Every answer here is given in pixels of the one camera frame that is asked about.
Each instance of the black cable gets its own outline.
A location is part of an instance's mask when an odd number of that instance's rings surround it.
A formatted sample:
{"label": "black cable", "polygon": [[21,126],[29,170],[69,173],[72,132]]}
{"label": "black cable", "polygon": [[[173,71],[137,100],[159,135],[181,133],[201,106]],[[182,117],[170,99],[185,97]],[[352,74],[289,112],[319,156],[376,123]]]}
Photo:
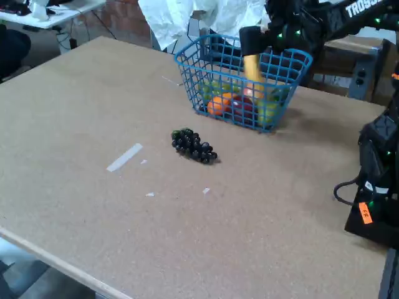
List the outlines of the black cable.
{"label": "black cable", "polygon": [[98,15],[92,11],[93,15],[100,21],[100,23],[104,26],[104,28],[106,28],[106,30],[112,35],[112,37],[116,40],[118,40],[115,35],[112,33],[112,31],[104,24],[104,22],[101,20],[101,18],[98,17]]}
{"label": "black cable", "polygon": [[84,18],[84,23],[85,23],[85,27],[86,27],[86,32],[87,32],[87,41],[90,41],[91,40],[91,38],[90,38],[90,32],[89,32],[89,27],[87,26],[87,18],[86,18],[86,16],[84,15],[84,13],[82,12],[82,11],[80,11],[80,10],[78,10],[78,9],[76,9],[76,8],[70,8],[70,9],[63,9],[63,8],[60,8],[60,9],[58,9],[58,8],[51,8],[51,10],[53,10],[53,11],[79,11],[79,13],[80,13],[80,15]]}
{"label": "black cable", "polygon": [[[70,38],[72,37],[72,28],[73,28],[73,26],[74,26],[74,20],[71,20],[71,22],[70,22],[70,31],[67,32],[67,37],[66,37],[65,39],[63,39],[63,40],[58,40],[58,39],[57,39],[58,44],[59,44],[61,47],[63,47],[65,50],[72,50],[72,49],[70,49],[70,48],[65,47],[65,46],[62,45],[61,43],[62,43],[62,42],[65,42],[67,39],[70,39]],[[56,35],[57,35],[57,36],[61,36],[61,35],[63,35],[63,34],[65,34],[65,33],[61,33],[61,31],[59,31],[59,33],[56,34]]]}
{"label": "black cable", "polygon": [[187,27],[187,37],[188,39],[193,42],[193,40],[191,39],[191,37],[188,35],[190,33],[190,20],[188,20],[188,27]]}
{"label": "black cable", "polygon": [[173,54],[173,53],[174,53],[174,51],[175,51],[175,48],[176,48],[177,41],[178,41],[178,40],[176,40],[176,42],[175,42],[175,45],[173,46],[173,49],[172,49],[172,52],[171,52],[171,54]]}
{"label": "black cable", "polygon": [[[359,180],[359,176],[357,176],[356,178],[354,178],[353,180],[351,180],[351,181],[349,181],[349,182],[343,182],[343,183],[340,183],[340,184],[336,185],[336,187],[334,187],[334,191],[333,191],[333,194],[334,194],[334,197],[336,198],[336,200],[338,200],[338,201],[341,202],[342,204],[347,204],[348,206],[353,206],[353,205],[354,205],[354,202],[346,201],[346,200],[343,199],[342,197],[338,196],[337,192],[338,192],[338,190],[341,189],[342,187],[345,187],[345,186],[349,186],[349,185],[358,183],[358,180]],[[363,188],[363,187],[359,186],[358,189],[357,189],[357,191],[359,192],[359,190],[361,190],[361,188]],[[370,200],[368,200],[368,201],[364,201],[364,203],[366,203],[366,204],[368,204],[369,202],[374,201],[375,195],[377,194],[377,189],[376,189],[376,187],[375,187],[374,185],[372,185],[372,188],[373,188],[373,191],[372,191],[372,198],[371,198]]]}
{"label": "black cable", "polygon": [[342,199],[341,197],[338,196],[337,192],[338,192],[338,190],[341,189],[342,187],[355,184],[355,183],[358,181],[358,179],[359,179],[359,176],[357,176],[356,178],[354,178],[353,180],[351,180],[351,181],[349,181],[349,182],[343,182],[343,183],[340,183],[340,184],[336,185],[336,187],[334,187],[334,191],[333,191],[334,197],[335,197],[339,202],[341,202],[341,203],[343,203],[343,204],[347,204],[348,206],[352,206],[352,205],[353,205],[352,202],[346,201],[345,199]]}

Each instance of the orange tag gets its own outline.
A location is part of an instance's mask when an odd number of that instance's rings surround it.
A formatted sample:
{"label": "orange tag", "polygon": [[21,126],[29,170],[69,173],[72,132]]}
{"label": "orange tag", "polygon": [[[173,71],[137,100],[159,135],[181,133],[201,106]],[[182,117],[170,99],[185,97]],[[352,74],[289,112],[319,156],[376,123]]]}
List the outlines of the orange tag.
{"label": "orange tag", "polygon": [[362,215],[364,224],[373,223],[372,216],[370,215],[370,211],[368,210],[366,203],[360,202],[359,209],[360,209],[360,214]]}

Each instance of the red apple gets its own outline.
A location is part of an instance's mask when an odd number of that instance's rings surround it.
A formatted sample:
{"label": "red apple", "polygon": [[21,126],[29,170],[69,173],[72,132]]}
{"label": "red apple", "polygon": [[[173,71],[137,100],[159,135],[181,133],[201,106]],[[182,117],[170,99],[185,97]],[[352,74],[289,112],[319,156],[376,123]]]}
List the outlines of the red apple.
{"label": "red apple", "polygon": [[231,106],[233,108],[235,121],[242,123],[244,117],[245,124],[254,124],[254,120],[256,119],[256,115],[254,114],[256,113],[256,107],[248,97],[236,95],[231,102]]}

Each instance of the blue basket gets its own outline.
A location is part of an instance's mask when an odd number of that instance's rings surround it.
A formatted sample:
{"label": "blue basket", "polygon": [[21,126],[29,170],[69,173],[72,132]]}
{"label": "blue basket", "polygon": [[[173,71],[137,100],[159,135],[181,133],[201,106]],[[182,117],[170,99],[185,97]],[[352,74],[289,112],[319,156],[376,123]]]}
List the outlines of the blue basket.
{"label": "blue basket", "polygon": [[271,131],[283,116],[312,56],[271,48],[259,56],[265,83],[244,76],[239,39],[211,34],[179,51],[179,65],[188,98],[197,113],[262,132]]}

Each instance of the white tape piece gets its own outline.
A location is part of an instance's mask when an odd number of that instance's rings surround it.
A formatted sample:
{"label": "white tape piece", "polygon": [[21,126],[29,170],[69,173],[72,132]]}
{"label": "white tape piece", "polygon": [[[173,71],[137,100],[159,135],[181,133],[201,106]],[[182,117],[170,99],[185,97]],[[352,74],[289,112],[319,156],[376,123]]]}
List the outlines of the white tape piece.
{"label": "white tape piece", "polygon": [[[371,185],[371,183],[369,181],[366,182],[365,187],[368,190],[373,191],[373,185]],[[388,188],[375,187],[375,192],[377,192],[379,194],[388,194],[388,191],[389,191]]]}
{"label": "white tape piece", "polygon": [[129,161],[135,154],[137,154],[143,146],[140,143],[136,143],[130,149],[126,151],[121,157],[116,159],[110,166],[107,167],[107,170],[113,172],[121,168],[127,161]]}

